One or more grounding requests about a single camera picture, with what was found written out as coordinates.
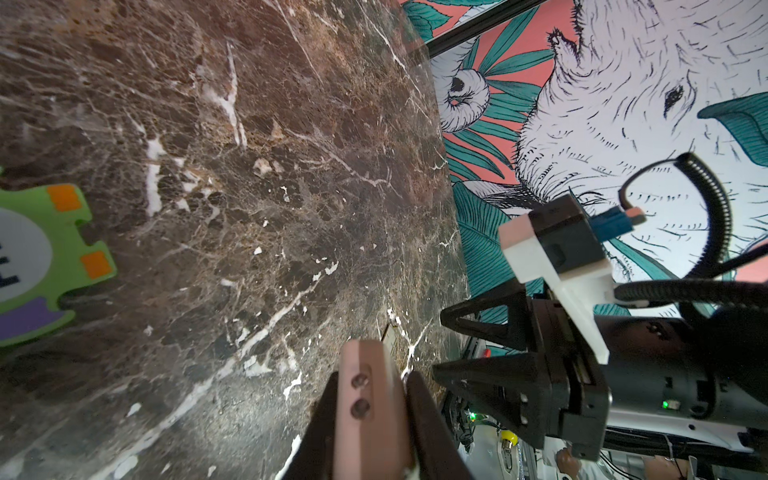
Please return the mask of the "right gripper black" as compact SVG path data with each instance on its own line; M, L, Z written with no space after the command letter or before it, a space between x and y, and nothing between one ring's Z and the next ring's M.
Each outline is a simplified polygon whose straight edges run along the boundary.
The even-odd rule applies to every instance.
M432 376L529 445L558 438L576 459L595 461L612 403L602 367L559 303L531 307L536 352L435 364ZM517 351L530 348L531 318L517 279L440 312L442 326Z

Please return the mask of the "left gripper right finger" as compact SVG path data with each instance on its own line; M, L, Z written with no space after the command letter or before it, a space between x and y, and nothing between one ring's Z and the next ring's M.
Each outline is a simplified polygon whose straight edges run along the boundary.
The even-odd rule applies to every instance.
M447 425L418 371L405 379L408 420L413 438L418 479L472 479L453 444Z

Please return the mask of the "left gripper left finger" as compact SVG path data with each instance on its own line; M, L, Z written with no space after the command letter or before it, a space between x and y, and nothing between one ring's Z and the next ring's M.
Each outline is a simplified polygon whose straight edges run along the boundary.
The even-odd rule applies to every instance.
M288 464L284 479L332 478L338 383L339 374L333 372L317 402L305 435Z

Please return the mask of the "white remote control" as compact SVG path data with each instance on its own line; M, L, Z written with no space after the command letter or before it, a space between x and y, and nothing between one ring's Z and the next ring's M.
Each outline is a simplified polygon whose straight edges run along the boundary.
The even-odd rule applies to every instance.
M404 479L414 467L405 392L386 345L341 348L333 479Z

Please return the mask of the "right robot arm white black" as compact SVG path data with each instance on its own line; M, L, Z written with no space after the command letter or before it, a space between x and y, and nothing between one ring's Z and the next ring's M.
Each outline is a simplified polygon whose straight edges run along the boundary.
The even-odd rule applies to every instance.
M434 380L536 449L605 450L767 468L767 317L723 308L699 323L600 316L600 364L552 294L516 281L444 309L443 326L507 349L435 365Z

